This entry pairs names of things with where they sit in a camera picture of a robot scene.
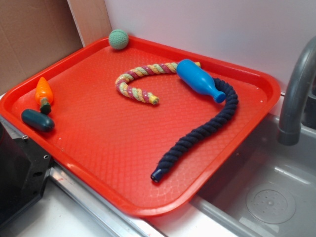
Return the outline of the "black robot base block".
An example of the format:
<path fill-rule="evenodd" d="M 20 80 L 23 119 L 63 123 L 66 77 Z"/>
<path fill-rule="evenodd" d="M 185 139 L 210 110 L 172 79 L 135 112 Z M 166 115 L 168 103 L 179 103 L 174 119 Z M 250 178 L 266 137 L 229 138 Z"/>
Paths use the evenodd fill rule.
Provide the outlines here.
<path fill-rule="evenodd" d="M 51 155 L 34 140 L 12 138 L 0 125 L 1 229 L 42 198 L 51 164 Z"/>

